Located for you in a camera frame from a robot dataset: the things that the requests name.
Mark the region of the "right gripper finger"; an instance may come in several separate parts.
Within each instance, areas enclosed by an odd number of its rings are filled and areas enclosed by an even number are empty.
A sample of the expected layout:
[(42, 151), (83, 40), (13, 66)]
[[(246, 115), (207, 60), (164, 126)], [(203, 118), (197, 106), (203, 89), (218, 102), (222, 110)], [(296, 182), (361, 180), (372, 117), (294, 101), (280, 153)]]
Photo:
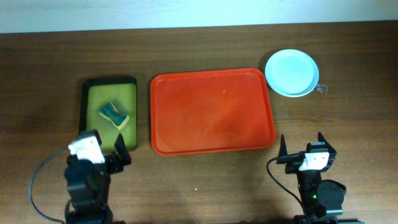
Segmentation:
[(281, 136), (280, 136), (280, 148), (279, 148), (279, 153), (278, 153), (278, 156), (279, 157), (284, 157), (284, 156), (287, 156), (288, 154), (287, 154), (287, 145), (286, 145), (286, 143), (285, 143), (285, 137), (284, 137), (284, 135), (282, 134)]
[(318, 138), (318, 142), (324, 142), (325, 145), (328, 144), (328, 141), (325, 139), (325, 137), (323, 136), (323, 134), (321, 132), (318, 132), (317, 138)]

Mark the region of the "green and yellow sponge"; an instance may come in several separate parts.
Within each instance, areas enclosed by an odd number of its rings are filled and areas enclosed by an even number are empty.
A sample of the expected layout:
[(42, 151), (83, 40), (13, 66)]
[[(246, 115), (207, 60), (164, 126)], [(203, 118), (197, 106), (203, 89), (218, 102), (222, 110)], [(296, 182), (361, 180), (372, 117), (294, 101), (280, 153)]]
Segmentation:
[(130, 120), (128, 115), (120, 113), (111, 102), (99, 110), (99, 115), (110, 121), (118, 130), (122, 130)]

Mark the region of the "light blue plate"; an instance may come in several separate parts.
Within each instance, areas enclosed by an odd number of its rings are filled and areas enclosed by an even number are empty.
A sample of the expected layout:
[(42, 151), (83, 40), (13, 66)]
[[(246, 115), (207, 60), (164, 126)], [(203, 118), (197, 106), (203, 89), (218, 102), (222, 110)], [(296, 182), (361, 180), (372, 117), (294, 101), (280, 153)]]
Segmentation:
[(309, 94), (320, 77), (314, 59), (295, 49), (274, 53), (266, 63), (264, 74), (268, 85), (276, 93), (291, 98)]

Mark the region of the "green plate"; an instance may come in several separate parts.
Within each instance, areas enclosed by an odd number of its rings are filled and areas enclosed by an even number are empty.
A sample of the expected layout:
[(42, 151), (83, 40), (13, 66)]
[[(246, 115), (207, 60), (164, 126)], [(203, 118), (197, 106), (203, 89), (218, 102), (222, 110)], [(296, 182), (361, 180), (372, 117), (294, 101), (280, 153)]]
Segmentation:
[(276, 73), (274, 91), (291, 98), (305, 96), (315, 89), (319, 78), (317, 64), (294, 63)]

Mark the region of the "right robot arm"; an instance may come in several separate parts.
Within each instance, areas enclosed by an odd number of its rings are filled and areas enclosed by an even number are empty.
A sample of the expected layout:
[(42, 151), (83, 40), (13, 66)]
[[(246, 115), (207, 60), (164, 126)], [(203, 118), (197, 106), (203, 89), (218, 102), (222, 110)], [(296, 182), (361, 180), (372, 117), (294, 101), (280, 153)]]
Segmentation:
[(286, 174), (297, 176), (299, 196), (287, 190), (279, 181), (276, 184), (300, 204), (303, 215), (294, 216), (295, 223), (360, 223), (357, 219), (339, 219), (343, 214), (342, 204), (346, 187), (330, 179), (323, 179), (333, 164), (337, 151), (328, 143), (322, 133), (317, 134), (318, 141), (307, 144), (306, 150), (294, 154), (287, 152), (285, 137), (280, 137), (278, 156), (273, 158), (277, 164), (285, 166)]

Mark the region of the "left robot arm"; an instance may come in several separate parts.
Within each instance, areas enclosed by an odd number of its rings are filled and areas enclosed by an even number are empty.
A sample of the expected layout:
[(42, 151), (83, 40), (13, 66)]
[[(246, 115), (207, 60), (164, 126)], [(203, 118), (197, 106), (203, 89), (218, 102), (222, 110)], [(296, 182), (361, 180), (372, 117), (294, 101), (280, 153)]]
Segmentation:
[(122, 172), (132, 159), (122, 134), (114, 147), (116, 151), (105, 156), (96, 130), (83, 133), (68, 145), (64, 177), (71, 199), (65, 207), (67, 223), (115, 223), (108, 205), (111, 175)]

